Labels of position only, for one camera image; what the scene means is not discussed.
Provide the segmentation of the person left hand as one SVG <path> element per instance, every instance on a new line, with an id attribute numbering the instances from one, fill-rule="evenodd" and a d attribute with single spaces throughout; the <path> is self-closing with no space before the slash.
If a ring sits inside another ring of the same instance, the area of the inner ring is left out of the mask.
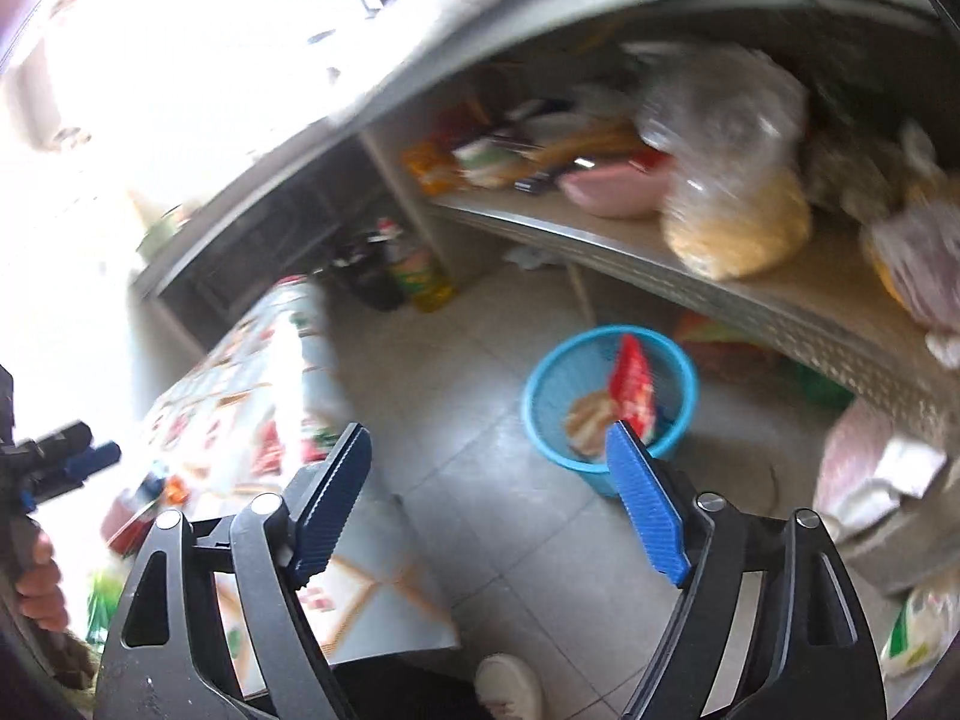
<path id="1" fill-rule="evenodd" d="M 52 543 L 39 532 L 32 545 L 31 567 L 21 574 L 14 588 L 20 598 L 20 613 L 44 631 L 65 632 L 70 621 L 60 578 Z"/>

